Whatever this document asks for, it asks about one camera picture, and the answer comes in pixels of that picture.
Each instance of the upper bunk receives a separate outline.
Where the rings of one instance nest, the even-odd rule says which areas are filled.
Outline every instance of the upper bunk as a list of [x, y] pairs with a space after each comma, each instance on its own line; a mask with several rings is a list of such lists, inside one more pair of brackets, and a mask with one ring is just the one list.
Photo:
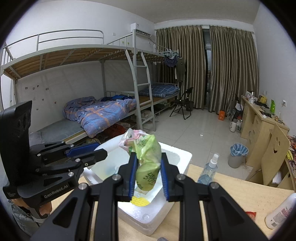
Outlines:
[[[100, 32], [102, 35], [99, 37], [63, 37], [63, 38], [53, 38], [47, 39], [45, 41], [39, 41], [39, 37], [44, 34], [48, 33], [55, 33], [55, 32], [63, 32], [63, 31], [96, 31]], [[136, 47], [136, 36], [137, 33], [133, 31], [131, 34], [128, 34], [124, 37], [121, 37], [115, 41], [112, 41], [108, 44], [104, 44], [104, 33], [100, 30], [82, 30], [82, 29], [75, 29], [75, 30], [59, 30], [59, 31], [51, 31], [41, 34], [36, 34], [29, 36], [27, 38], [18, 40], [14, 43], [4, 46], [4, 61], [1, 61], [1, 73], [7, 77], [18, 80], [30, 74], [54, 68], [57, 66], [67, 65], [67, 64], [74, 64], [74, 63], [81, 63], [81, 62], [89, 62], [89, 61], [105, 61], [105, 60], [127, 60], [126, 50], [128, 51], [130, 57], [133, 56], [133, 53], [137, 53], [137, 60], [142, 61], [141, 52], [144, 53], [145, 59], [147, 62], [161, 62], [164, 59], [164, 55], [160, 54], [154, 48], [154, 52], [141, 50]], [[127, 46], [127, 38], [132, 37], [133, 47]], [[37, 37], [36, 42], [36, 51], [26, 54], [24, 56], [18, 58], [11, 58], [11, 53], [9, 51], [9, 47], [19, 43], [23, 40]], [[102, 44], [77, 44], [77, 45], [64, 45], [64, 46], [57, 46], [46, 48], [42, 50], [38, 50], [38, 46], [40, 43], [48, 42], [48, 41], [55, 41], [60, 39], [69, 39], [69, 38], [98, 38], [102, 39]], [[118, 41], [118, 45], [120, 45], [121, 40], [125, 40], [126, 46], [116, 46], [116, 42]]]

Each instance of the styrofoam box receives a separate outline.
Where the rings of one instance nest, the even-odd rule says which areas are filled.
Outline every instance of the styrofoam box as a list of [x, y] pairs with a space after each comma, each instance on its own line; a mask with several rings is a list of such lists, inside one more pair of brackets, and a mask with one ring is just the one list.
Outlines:
[[[122, 135], [117, 136], [96, 149], [105, 149], [108, 156], [104, 161], [84, 169], [83, 176], [90, 184], [101, 183], [117, 173], [121, 165], [128, 163], [129, 154], [118, 146], [121, 137]], [[192, 154], [163, 143], [159, 144], [162, 152], [166, 152], [169, 163], [176, 165], [180, 173], [186, 174]], [[138, 207], [130, 202], [118, 202], [118, 216], [136, 230], [149, 236], [157, 229], [174, 204], [167, 202], [164, 197], [160, 172], [151, 191], [147, 194], [135, 191], [134, 196], [144, 197], [150, 204]]]

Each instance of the air conditioner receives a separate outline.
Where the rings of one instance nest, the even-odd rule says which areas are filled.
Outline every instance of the air conditioner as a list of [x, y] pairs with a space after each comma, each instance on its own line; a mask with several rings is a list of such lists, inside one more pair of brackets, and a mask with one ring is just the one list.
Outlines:
[[138, 23], [132, 23], [131, 24], [131, 33], [133, 32], [134, 29], [136, 30], [136, 34], [138, 34], [140, 36], [143, 36], [143, 37], [146, 37], [146, 38], [151, 37], [151, 34], [140, 30], [140, 25]]

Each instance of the bed ladder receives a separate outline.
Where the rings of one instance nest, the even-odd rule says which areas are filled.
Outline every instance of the bed ladder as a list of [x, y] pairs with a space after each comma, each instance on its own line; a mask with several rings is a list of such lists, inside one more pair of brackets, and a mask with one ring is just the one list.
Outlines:
[[[136, 54], [133, 55], [133, 61], [131, 61], [131, 57], [129, 55], [128, 50], [125, 51], [126, 53], [126, 57], [128, 59], [129, 65], [131, 67], [132, 70], [132, 76], [133, 76], [133, 85], [134, 85], [134, 90], [135, 90], [135, 99], [137, 102], [137, 106], [136, 106], [136, 116], [137, 116], [137, 128], [138, 129], [143, 129], [143, 124], [145, 124], [146, 122], [152, 120], [152, 124], [153, 124], [153, 131], [155, 131], [155, 114], [154, 114], [154, 108], [153, 108], [153, 98], [152, 98], [152, 89], [151, 89], [151, 81], [150, 81], [150, 73], [149, 73], [149, 67], [147, 65], [147, 61], [145, 59], [144, 53], [141, 52], [141, 58], [142, 61], [144, 63], [144, 65], [137, 65], [137, 57]], [[147, 73], [147, 83], [143, 83], [143, 84], [138, 84], [138, 80], [137, 80], [137, 68], [146, 68], [146, 73]], [[149, 100], [140, 103], [139, 100], [139, 92], [138, 92], [138, 87], [139, 86], [146, 86], [148, 85], [149, 87]], [[147, 109], [143, 108], [144, 106], [148, 105], [149, 107], [151, 107], [151, 114], [152, 116], [149, 117], [148, 119], [142, 118], [141, 117], [141, 109]]]

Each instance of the human hand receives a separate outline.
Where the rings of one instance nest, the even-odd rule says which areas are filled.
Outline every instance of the human hand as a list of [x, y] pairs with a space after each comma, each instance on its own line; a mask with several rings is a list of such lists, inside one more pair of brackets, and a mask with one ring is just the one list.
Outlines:
[[[24, 207], [26, 209], [29, 209], [29, 206], [21, 198], [12, 199], [11, 201], [13, 201], [13, 203], [15, 205], [18, 205], [19, 207]], [[52, 203], [51, 202], [48, 202], [39, 208], [40, 215], [48, 214], [51, 211], [52, 211]]]

